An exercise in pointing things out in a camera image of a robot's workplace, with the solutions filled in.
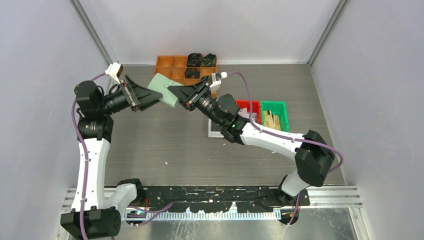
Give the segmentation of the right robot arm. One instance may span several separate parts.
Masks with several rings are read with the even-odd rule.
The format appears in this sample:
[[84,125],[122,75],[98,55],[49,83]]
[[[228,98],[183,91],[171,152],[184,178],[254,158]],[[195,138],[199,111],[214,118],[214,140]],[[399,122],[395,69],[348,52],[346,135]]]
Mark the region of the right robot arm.
[[240,107],[231,94],[213,98],[207,83],[175,85],[168,90],[186,110],[198,109],[220,127],[228,142],[267,149],[295,162],[296,170],[279,185],[277,198],[281,204],[291,205],[307,187],[323,186],[335,155],[318,132],[290,133],[259,126],[239,114]]

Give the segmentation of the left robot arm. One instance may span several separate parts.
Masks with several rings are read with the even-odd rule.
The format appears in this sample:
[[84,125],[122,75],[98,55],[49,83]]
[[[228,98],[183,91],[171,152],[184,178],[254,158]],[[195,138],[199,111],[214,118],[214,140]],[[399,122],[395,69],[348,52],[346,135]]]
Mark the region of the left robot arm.
[[142,87],[126,76],[108,93],[94,79],[74,88],[72,124],[79,142],[77,188],[69,213],[60,217],[60,225],[77,240],[113,238],[121,229],[126,208],[141,206],[146,192],[137,178],[121,180],[114,193],[105,197],[105,173],[112,143],[112,115],[126,108],[144,111],[157,104],[160,92]]

